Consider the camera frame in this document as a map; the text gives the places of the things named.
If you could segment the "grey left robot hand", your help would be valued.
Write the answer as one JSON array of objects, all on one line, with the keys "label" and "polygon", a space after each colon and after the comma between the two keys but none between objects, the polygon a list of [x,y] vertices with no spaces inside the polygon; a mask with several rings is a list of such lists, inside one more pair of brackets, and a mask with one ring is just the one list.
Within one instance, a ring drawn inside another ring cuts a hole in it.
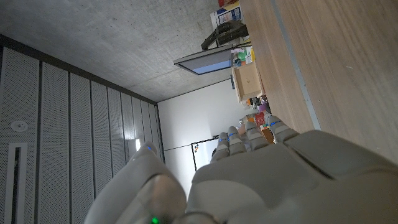
[{"label": "grey left robot hand", "polygon": [[397,166],[332,134],[266,118],[230,127],[185,192],[142,144],[93,202],[87,223],[396,223]]}]

